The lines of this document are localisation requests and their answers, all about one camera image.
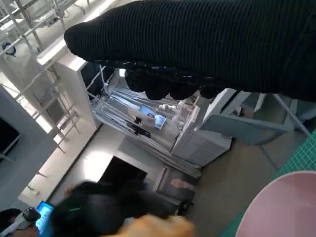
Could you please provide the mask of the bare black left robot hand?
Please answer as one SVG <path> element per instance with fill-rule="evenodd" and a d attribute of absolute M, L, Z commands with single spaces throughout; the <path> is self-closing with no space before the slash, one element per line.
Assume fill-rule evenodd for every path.
<path fill-rule="evenodd" d="M 191 206 L 188 200 L 172 206 L 137 180 L 124 184 L 85 181 L 54 207 L 49 222 L 54 237 L 98 237 L 116 234 L 127 218 L 186 216 Z"/>

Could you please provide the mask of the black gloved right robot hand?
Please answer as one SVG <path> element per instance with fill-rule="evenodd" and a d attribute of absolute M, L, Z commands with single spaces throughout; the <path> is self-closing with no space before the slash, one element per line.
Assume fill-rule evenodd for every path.
<path fill-rule="evenodd" d="M 316 100 L 313 0 L 141 0 L 64 33 L 85 61 L 125 69 L 130 90 L 182 100 L 226 88 Z"/>

